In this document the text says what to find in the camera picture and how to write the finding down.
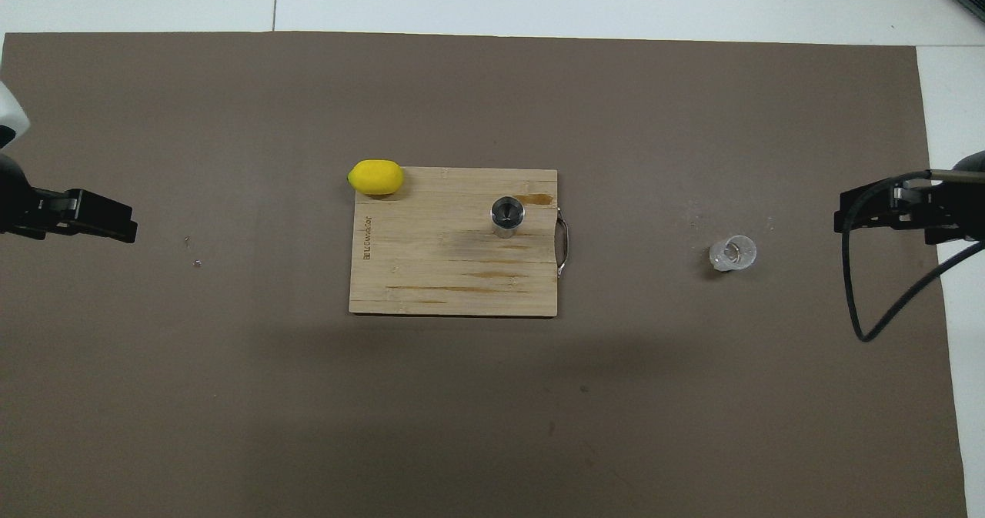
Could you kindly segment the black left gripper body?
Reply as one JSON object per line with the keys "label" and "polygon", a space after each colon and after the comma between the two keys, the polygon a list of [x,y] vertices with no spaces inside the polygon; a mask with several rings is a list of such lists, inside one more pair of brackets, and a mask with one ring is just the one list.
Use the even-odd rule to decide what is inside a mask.
{"label": "black left gripper body", "polygon": [[35,205],[35,191],[21,167],[1,154],[1,233],[13,232]]}

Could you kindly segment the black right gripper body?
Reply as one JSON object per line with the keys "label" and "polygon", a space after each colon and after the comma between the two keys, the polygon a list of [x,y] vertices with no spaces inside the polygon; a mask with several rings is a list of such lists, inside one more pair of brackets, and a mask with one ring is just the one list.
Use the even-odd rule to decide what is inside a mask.
{"label": "black right gripper body", "polygon": [[980,178],[975,182],[953,182],[954,198],[958,201],[956,221],[963,236],[975,241],[984,240],[984,151],[964,157],[953,171],[971,173]]}

